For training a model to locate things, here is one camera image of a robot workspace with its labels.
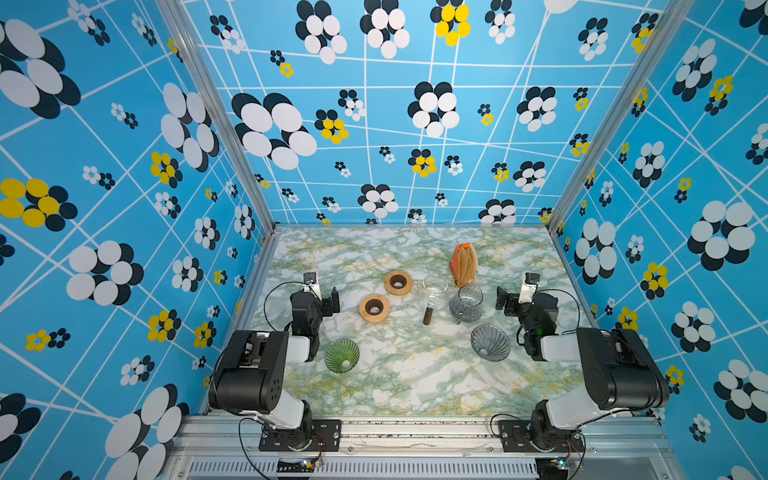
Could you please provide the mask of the orange coffee filter pack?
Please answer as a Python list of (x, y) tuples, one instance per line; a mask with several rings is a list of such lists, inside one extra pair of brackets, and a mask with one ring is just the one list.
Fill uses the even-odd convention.
[(455, 247), (449, 269), (458, 289), (475, 283), (478, 257), (472, 244), (465, 243)]

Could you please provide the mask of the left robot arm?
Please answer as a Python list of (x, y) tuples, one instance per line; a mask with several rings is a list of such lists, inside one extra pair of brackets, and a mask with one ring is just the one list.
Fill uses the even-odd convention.
[(308, 402), (284, 387), (288, 364), (312, 362), (318, 352), (324, 318), (340, 311), (339, 294), (326, 298), (306, 287), (290, 296), (293, 319), (287, 330), (238, 330), (214, 368), (209, 386), (213, 409), (262, 425), (262, 452), (336, 451), (325, 439), (338, 420), (316, 421)]

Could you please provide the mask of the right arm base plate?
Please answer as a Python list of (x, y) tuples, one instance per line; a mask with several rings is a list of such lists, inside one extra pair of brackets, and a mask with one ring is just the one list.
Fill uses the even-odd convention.
[(533, 426), (530, 421), (499, 420), (496, 426), (505, 453), (582, 452), (585, 437), (575, 430), (560, 430), (547, 424)]

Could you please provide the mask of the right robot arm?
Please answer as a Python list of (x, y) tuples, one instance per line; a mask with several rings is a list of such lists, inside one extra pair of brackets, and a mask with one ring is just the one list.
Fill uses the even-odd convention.
[(636, 331), (578, 327), (572, 333), (558, 333), (553, 317), (557, 299), (533, 287), (518, 294), (499, 287), (496, 308), (518, 319), (522, 347), (532, 360), (581, 367), (582, 385), (534, 407), (528, 439), (535, 448), (574, 447), (576, 435), (586, 425), (668, 403), (666, 376)]

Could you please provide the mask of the green glass dripper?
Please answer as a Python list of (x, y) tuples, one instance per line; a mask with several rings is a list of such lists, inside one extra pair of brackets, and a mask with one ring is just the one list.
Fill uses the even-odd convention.
[(342, 338), (332, 342), (324, 354), (326, 368), (336, 374), (345, 374), (353, 370), (360, 359), (360, 350), (356, 342)]

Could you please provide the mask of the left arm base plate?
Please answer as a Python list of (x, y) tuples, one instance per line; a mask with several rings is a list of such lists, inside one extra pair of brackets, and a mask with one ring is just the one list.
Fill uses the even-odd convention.
[(275, 429), (265, 426), (259, 450), (261, 452), (337, 452), (343, 423), (339, 419), (304, 422), (298, 429)]

